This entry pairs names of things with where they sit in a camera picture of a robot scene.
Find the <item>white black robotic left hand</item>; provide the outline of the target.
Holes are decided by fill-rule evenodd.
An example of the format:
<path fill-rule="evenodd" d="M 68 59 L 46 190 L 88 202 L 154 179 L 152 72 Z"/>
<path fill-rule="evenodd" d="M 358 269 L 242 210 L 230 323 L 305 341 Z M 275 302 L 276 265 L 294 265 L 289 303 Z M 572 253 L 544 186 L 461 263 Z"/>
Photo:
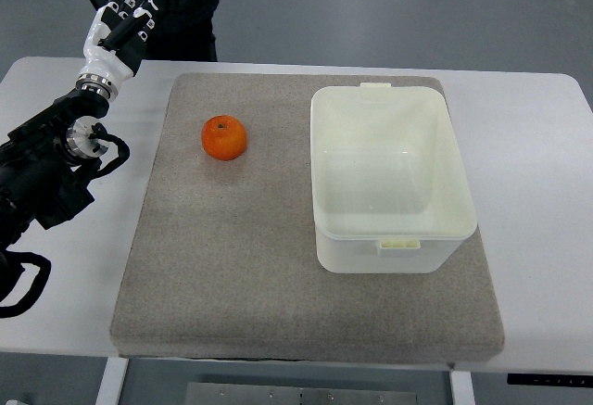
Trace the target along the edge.
<path fill-rule="evenodd" d="M 139 70 L 167 4 L 168 0 L 107 0 L 99 7 L 84 42 L 85 64 L 76 87 L 115 99 Z"/>

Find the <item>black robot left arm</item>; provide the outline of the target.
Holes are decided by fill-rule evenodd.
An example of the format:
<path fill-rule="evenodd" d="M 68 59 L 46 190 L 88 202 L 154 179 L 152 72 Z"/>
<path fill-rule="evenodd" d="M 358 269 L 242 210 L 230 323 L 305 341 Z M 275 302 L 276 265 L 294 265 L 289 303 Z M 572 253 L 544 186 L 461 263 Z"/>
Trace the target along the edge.
<path fill-rule="evenodd" d="M 79 84 L 23 122 L 1 145 L 1 248 L 15 244 L 37 221 L 45 230 L 72 220 L 94 198 L 89 183 L 130 156 L 99 121 L 111 93 Z"/>

